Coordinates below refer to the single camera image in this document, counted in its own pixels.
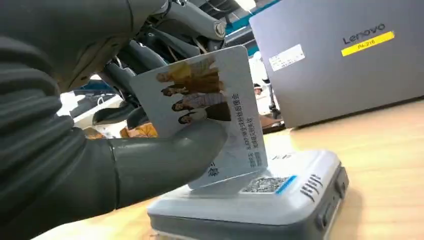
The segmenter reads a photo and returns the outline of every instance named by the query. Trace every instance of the laptop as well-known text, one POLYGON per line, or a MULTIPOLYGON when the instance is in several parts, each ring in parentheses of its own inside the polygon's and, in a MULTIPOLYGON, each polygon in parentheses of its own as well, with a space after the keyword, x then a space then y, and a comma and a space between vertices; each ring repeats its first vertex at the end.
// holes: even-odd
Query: laptop
POLYGON ((423 96, 422 9, 422 0, 282 0, 250 18, 286 126, 423 96))

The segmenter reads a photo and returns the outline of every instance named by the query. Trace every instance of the woman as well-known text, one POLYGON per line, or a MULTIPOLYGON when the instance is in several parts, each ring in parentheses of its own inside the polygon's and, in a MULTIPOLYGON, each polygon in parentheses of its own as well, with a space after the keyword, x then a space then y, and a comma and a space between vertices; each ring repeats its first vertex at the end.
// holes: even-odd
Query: woman
POLYGON ((180 124, 190 124, 203 119, 230 122, 231 112, 226 102, 209 106, 205 109, 196 109, 178 118, 180 124))
POLYGON ((193 93, 182 96, 182 100, 172 105, 172 110, 179 112, 183 110, 202 109, 226 102, 225 96, 220 92, 206 94, 193 93))
POLYGON ((171 97, 174 94, 219 93, 224 90, 224 83, 218 79, 218 75, 216 77, 203 76, 201 80, 170 85, 162 89, 161 92, 167 97, 171 97))
POLYGON ((212 67, 213 58, 206 58, 200 62, 191 65, 186 62, 180 62, 170 66, 169 72, 158 73, 156 79, 161 83, 174 82, 162 90, 163 95, 172 96, 176 93, 219 93, 224 90, 224 84, 220 81, 218 68, 212 67))

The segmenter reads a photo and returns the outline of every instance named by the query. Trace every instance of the card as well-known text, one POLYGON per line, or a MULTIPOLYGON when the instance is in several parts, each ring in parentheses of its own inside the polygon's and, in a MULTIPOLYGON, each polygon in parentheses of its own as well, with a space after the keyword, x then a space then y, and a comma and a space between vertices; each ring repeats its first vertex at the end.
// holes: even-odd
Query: card
POLYGON ((192 189, 268 166, 243 46, 145 72, 135 76, 130 84, 159 137, 170 137, 204 119, 216 121, 226 129, 225 145, 206 172, 189 183, 192 189))

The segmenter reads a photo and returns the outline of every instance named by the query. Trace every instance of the lenovo logo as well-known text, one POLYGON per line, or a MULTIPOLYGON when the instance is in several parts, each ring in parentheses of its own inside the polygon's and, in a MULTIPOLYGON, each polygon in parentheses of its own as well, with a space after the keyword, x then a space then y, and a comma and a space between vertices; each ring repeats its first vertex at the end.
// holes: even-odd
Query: lenovo logo
POLYGON ((343 37, 343 42, 344 42, 344 44, 350 44, 350 43, 353 43, 353 42, 355 42, 355 41, 357 41, 357 40, 359 40, 359 39, 361 39, 365 36, 368 36, 370 34, 375 34, 377 31, 383 31, 385 28, 386 28, 386 26, 383 23, 381 23, 380 25, 377 25, 375 27, 372 27, 372 28, 367 29, 365 31, 358 32, 357 34, 350 36, 347 41, 343 37))

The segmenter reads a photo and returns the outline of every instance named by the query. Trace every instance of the table surface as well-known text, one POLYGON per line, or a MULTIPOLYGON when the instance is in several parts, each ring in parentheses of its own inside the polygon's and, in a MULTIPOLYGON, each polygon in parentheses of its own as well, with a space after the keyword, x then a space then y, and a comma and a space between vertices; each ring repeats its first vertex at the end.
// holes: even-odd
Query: table surface
MULTIPOLYGON (((268 152, 328 149, 341 159, 350 186, 330 239, 424 239, 424 100, 264 139, 268 152)), ((150 228, 151 202, 66 224, 36 239, 162 239, 150 228)))

